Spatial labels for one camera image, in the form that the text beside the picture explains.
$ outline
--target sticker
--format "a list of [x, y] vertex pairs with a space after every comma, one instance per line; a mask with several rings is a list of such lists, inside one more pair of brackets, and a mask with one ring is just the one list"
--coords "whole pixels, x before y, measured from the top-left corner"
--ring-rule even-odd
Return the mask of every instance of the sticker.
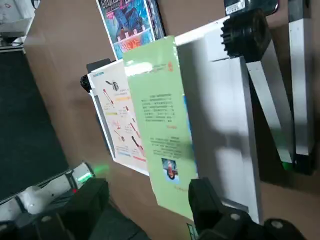
[[186, 224], [188, 226], [189, 229], [189, 233], [190, 233], [190, 239], [191, 240], [197, 240], [198, 239], [198, 233], [197, 230], [194, 226], [192, 226], [191, 224], [187, 223]]
[[168, 182], [172, 183], [179, 183], [179, 174], [178, 174], [178, 168], [177, 163], [175, 160], [169, 160], [166, 158], [162, 159], [162, 168], [163, 168], [163, 174], [165, 179]]
[[245, 7], [246, 7], [245, 0], [240, 0], [235, 4], [227, 6], [225, 8], [225, 12], [226, 12], [227, 15], [230, 15], [230, 14], [233, 14], [233, 13], [235, 13], [237, 11], [240, 11], [240, 10], [244, 9]]

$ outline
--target book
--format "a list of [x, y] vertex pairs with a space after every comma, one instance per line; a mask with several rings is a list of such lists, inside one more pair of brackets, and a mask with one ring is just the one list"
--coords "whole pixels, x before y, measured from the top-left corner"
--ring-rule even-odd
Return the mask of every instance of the book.
[[192, 220], [188, 189], [198, 173], [175, 38], [125, 52], [123, 60], [157, 203]]
[[159, 8], [156, 0], [146, 0], [149, 15], [151, 17], [154, 38], [162, 39], [165, 36], [164, 26], [160, 17]]
[[106, 138], [113, 160], [149, 175], [124, 62], [118, 60], [93, 70], [88, 78], [110, 133]]
[[146, 0], [96, 0], [116, 60], [155, 40]]

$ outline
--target green paper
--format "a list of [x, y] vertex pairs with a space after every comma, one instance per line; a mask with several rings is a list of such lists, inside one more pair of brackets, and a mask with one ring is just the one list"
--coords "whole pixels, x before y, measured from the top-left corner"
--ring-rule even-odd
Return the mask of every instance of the green paper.
[[175, 38], [128, 51], [123, 60], [157, 203], [192, 220], [188, 188], [198, 175]]

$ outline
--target screw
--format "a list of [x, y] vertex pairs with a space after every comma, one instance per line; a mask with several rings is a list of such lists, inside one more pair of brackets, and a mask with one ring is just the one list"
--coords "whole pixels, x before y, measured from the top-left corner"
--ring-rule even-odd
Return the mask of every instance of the screw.
[[281, 223], [281, 222], [279, 222], [279, 221], [272, 221], [271, 222], [271, 225], [274, 227], [274, 228], [276, 228], [276, 229], [282, 229], [283, 228], [283, 224]]
[[235, 221], [238, 221], [241, 217], [240, 217], [240, 215], [238, 215], [238, 214], [236, 214], [236, 213], [232, 213], [231, 215], [230, 215], [230, 217], [233, 219], [233, 220], [235, 220]]
[[52, 219], [52, 217], [50, 217], [50, 216], [44, 216], [44, 217], [41, 219], [41, 221], [42, 221], [43, 223], [45, 223], [45, 222], [50, 221], [51, 219]]

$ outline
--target instruction leaflet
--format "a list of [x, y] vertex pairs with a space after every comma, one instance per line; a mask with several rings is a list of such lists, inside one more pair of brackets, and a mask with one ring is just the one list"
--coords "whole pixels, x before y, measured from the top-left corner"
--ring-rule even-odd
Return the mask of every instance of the instruction leaflet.
[[123, 60], [157, 203], [193, 219], [188, 188], [197, 168], [174, 37], [128, 51]]
[[107, 122], [114, 149], [113, 160], [148, 175], [128, 80], [122, 60], [110, 63], [89, 74]]

